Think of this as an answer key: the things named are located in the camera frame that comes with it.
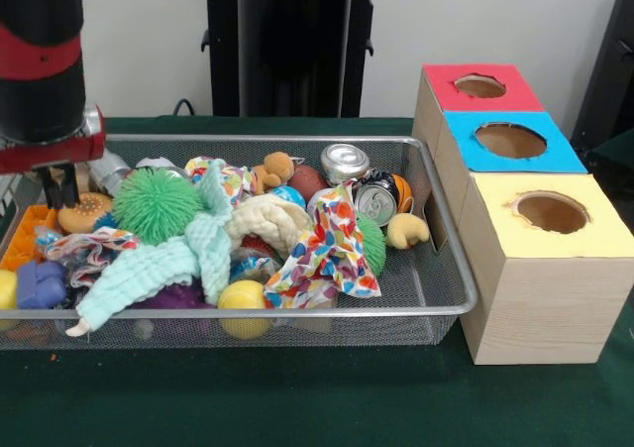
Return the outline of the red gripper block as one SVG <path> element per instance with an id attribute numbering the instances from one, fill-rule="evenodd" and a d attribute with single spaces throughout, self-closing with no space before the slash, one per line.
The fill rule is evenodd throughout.
<path id="1" fill-rule="evenodd" d="M 101 110 L 97 105 L 87 105 L 82 126 L 67 138 L 26 144 L 1 137 L 1 173 L 25 173 L 42 168 L 42 187 L 48 208 L 61 209 L 62 203 L 65 207 L 74 208 L 80 203 L 74 164 L 101 159 L 105 140 Z M 60 187 L 50 168 L 58 165 L 63 172 Z"/>

